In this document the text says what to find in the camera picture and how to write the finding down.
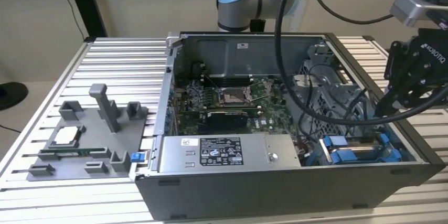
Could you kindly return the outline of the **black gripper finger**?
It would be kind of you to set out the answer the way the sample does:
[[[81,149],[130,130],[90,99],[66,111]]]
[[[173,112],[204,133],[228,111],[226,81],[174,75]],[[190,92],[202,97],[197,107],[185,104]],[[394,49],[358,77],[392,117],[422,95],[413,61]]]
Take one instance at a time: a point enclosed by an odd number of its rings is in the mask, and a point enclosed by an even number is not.
[[[397,81],[397,109],[412,109],[428,102],[445,88],[445,80],[402,78]]]
[[[384,71],[384,79],[388,81],[386,89],[384,91],[384,96],[378,100],[374,107],[374,116],[382,117],[396,113],[397,109],[393,108],[392,104],[394,102],[393,96],[397,91],[397,84],[400,83],[397,74],[400,72],[400,67],[405,62],[406,58],[408,43],[402,41],[393,41],[390,43],[388,51],[388,60]]]

